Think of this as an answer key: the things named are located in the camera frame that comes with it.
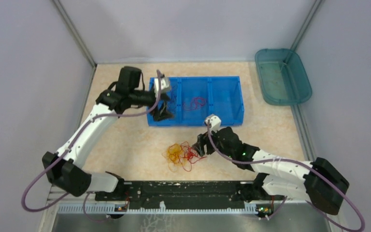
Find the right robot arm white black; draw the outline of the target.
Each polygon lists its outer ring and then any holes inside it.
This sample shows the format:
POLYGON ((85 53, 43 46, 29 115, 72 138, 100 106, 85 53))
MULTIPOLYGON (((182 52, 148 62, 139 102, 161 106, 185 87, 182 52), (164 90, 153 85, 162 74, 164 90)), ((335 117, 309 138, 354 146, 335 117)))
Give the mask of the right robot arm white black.
POLYGON ((330 215, 337 215, 349 188, 347 179, 325 158, 297 161, 281 158, 242 142, 231 127, 197 136, 192 145, 203 157, 216 151, 238 168, 256 172, 253 194, 258 199, 282 195, 301 199, 330 215))

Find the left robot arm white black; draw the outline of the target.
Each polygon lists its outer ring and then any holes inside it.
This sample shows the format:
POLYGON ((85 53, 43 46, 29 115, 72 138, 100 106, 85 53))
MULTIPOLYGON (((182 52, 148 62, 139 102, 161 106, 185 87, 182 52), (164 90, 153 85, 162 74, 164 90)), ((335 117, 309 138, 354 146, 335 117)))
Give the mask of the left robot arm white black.
POLYGON ((110 172, 88 173, 83 166, 101 136, 124 112, 133 106, 146 106, 146 114, 159 122, 174 115, 168 111, 168 92, 171 83, 168 77, 157 71, 151 89, 139 89, 143 78, 139 68, 124 66, 118 80, 112 82, 96 99, 88 117, 73 136, 55 153, 46 152, 42 158, 48 181, 75 197, 86 192, 106 192, 114 200, 120 200, 126 188, 119 182, 122 178, 110 172))

